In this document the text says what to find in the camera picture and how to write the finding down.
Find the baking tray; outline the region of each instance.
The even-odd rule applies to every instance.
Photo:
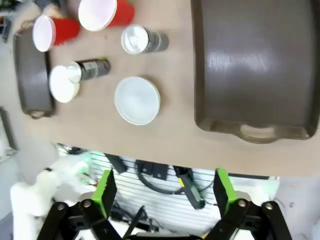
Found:
[[[50,117],[54,112],[50,94],[49,56],[36,49],[32,22],[25,22],[13,36],[15,74],[22,111],[34,119]]]
[[[317,0],[191,0],[195,122],[252,143],[306,140],[320,109]]]

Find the white bowl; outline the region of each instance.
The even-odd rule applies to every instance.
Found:
[[[121,117],[139,126],[155,119],[160,102],[160,94],[155,85],[138,76],[123,79],[114,94],[114,104]]]

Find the red cup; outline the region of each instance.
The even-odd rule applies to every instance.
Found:
[[[79,6],[81,25],[89,31],[129,25],[135,9],[126,0],[82,0]]]
[[[135,16],[135,9],[126,0],[117,0],[115,15],[108,27],[118,27],[129,25]]]
[[[35,47],[41,52],[46,52],[53,46],[76,38],[79,32],[80,25],[75,20],[42,15],[34,23],[32,37]]]

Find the wooden table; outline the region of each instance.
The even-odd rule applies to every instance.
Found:
[[[71,1],[73,14],[80,0]],[[56,104],[56,115],[33,120],[26,129],[53,142],[141,160],[229,172],[308,176],[320,170],[320,134],[310,140],[251,144],[236,136],[205,132],[194,121],[194,48],[189,0],[132,0],[134,23],[165,32],[170,40],[162,53],[129,55],[121,46],[122,27],[99,32],[81,29],[72,42],[51,51],[52,66],[107,57],[108,76],[81,85],[79,96]],[[152,81],[161,95],[161,109],[146,126],[121,118],[114,105],[117,84],[125,77]]]

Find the white radiator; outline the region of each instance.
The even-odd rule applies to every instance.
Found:
[[[5,126],[0,116],[0,162],[4,161],[8,156],[12,156],[15,152],[9,144]]]

